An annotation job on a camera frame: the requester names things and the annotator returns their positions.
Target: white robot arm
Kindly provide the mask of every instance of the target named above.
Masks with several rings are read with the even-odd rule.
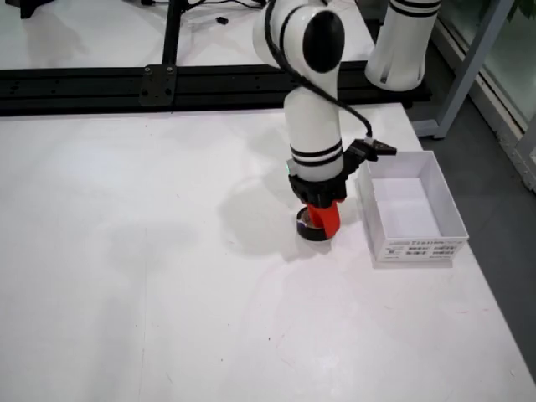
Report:
[[[365,75],[384,90],[413,90],[425,76],[425,53],[441,0],[390,0]]]
[[[337,202],[346,198],[346,180],[365,160],[396,150],[372,139],[369,122],[337,99],[337,77],[344,49],[340,17],[322,0],[270,0],[254,27],[255,51],[282,68],[299,87],[285,98],[291,142],[289,180],[306,205],[297,219],[308,240],[327,240],[340,226]],[[365,126],[367,138],[344,152],[338,109]]]

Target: black metal frame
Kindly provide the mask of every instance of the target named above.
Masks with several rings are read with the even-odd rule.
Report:
[[[0,116],[157,111],[217,111],[280,108],[296,87],[268,65],[177,67],[178,35],[184,0],[167,11],[162,63],[145,68],[0,70]],[[366,62],[344,62],[338,96],[351,104],[427,101],[421,85],[388,92],[364,76]]]

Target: metal bracket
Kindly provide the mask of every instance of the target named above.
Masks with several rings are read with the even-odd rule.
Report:
[[[150,64],[143,69],[140,104],[142,106],[171,106],[175,99],[177,66]]]

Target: white cylinder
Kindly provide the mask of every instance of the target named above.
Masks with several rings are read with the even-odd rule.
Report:
[[[285,54],[296,70],[336,98],[340,60],[332,70],[317,73],[307,65],[303,53],[304,33],[319,13],[332,11],[304,7],[291,15],[283,39]],[[305,88],[297,88],[285,98],[285,117],[298,177],[319,182],[337,176],[343,170],[338,106]]]
[[[425,54],[441,0],[390,0],[365,76],[384,90],[413,90],[425,76]]]

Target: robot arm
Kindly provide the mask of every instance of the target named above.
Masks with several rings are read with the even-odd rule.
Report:
[[[340,17],[322,0],[270,0],[254,27],[254,46],[267,64],[280,67],[300,85],[285,98],[292,159],[289,181],[306,205],[297,219],[308,240],[327,240],[340,226],[337,203],[346,198],[346,180],[360,163],[396,150],[372,139],[369,122],[337,99],[344,49]],[[343,107],[367,129],[365,140],[343,150],[339,126]]]

